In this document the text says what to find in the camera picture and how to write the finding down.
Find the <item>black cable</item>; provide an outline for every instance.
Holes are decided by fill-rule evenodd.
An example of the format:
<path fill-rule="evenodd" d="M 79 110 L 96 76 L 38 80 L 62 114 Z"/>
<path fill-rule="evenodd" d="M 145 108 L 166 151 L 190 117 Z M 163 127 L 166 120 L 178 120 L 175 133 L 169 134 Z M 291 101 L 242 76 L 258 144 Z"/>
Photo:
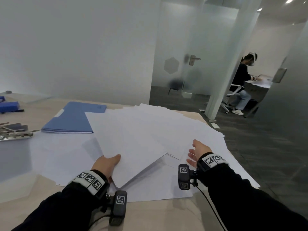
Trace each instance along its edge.
<path fill-rule="evenodd" d="M 198 186 L 195 186 L 195 187 L 197 187 L 198 188 L 198 190 L 200 190 L 200 192 L 203 194 L 203 196 L 206 198 L 206 200 L 208 201 L 208 203 L 210 204 L 210 206 L 211 206 L 211 209 L 213 210 L 213 212 L 214 212 L 214 214 L 215 214 L 215 216 L 216 216 L 216 218 L 217 218 L 217 220 L 219 221 L 219 223 L 220 223 L 220 225 L 221 225 L 221 227 L 224 229 L 224 231 L 226 231 L 225 230 L 225 228 L 224 228 L 224 226 L 222 225 L 222 223 L 220 222 L 220 220 L 219 220 L 219 218 L 218 218 L 218 216 L 216 215 L 216 212 L 214 211 L 214 209 L 213 209 L 213 207 L 212 207 L 212 205 L 211 205 L 211 203 L 210 203 L 210 201 L 208 200 L 208 198 L 206 197 L 206 195 L 203 193 L 203 191 L 198 187 Z"/>
<path fill-rule="evenodd" d="M 97 218 L 95 221 L 93 221 L 93 222 L 89 225 L 89 228 L 88 228 L 88 229 L 90 229 L 91 226 L 94 225 L 94 224 L 96 223 L 96 221 L 100 220 L 100 219 L 103 218 L 103 217 L 109 217 L 109 216 L 110 216 L 110 215 L 104 215 L 104 216 L 102 216 L 102 217 L 100 217 L 100 218 Z"/>

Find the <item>black hair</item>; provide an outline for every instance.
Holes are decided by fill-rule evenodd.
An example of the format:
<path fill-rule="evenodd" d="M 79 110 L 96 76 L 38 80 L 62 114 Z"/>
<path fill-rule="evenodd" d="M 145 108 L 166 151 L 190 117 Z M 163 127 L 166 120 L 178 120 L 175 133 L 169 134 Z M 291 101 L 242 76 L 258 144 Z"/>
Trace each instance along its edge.
<path fill-rule="evenodd" d="M 241 62 L 244 61 L 244 60 L 251 60 L 251 59 L 253 59 L 253 54 L 247 54 L 245 57 L 242 58 Z"/>

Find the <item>blue document folder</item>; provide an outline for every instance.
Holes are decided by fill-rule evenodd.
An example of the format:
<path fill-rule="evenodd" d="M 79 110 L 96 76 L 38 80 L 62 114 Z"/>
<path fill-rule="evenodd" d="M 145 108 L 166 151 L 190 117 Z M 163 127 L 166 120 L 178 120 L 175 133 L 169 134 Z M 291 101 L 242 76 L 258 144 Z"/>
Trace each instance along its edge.
<path fill-rule="evenodd" d="M 88 104 L 82 102 L 68 102 L 42 128 L 43 132 L 53 133 L 93 133 L 84 112 L 104 113 L 106 105 Z"/>

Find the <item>sneaker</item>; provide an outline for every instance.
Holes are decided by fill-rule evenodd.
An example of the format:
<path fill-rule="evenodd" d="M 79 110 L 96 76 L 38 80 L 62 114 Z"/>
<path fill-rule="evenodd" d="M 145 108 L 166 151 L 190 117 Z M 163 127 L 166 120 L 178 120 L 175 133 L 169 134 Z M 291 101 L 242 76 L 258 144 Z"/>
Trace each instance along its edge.
<path fill-rule="evenodd" d="M 244 113 L 242 113 L 242 111 L 239 110 L 239 109 L 238 109 L 238 110 L 233 109 L 232 112 L 233 112 L 234 114 L 237 114 L 237 115 L 240 115 L 240 116 L 244 115 Z"/>

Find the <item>hand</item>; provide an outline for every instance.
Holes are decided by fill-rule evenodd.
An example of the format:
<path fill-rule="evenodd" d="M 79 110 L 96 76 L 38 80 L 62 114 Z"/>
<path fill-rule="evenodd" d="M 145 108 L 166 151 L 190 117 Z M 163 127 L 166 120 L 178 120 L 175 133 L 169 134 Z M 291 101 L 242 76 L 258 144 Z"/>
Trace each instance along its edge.
<path fill-rule="evenodd" d="M 119 163 L 120 159 L 121 159 L 120 154 L 111 158 L 106 158 L 105 156 L 101 156 L 95 161 L 92 169 L 100 171 L 106 176 L 109 182 L 112 182 L 111 175 L 113 169 Z"/>
<path fill-rule="evenodd" d="M 189 153 L 188 153 L 188 156 L 192 160 L 187 159 L 186 161 L 192 167 L 197 168 L 197 161 L 199 160 L 199 158 L 205 153 L 212 152 L 212 150 L 208 146 L 204 145 L 198 140 L 194 140 L 192 145 L 195 149 L 189 149 Z"/>

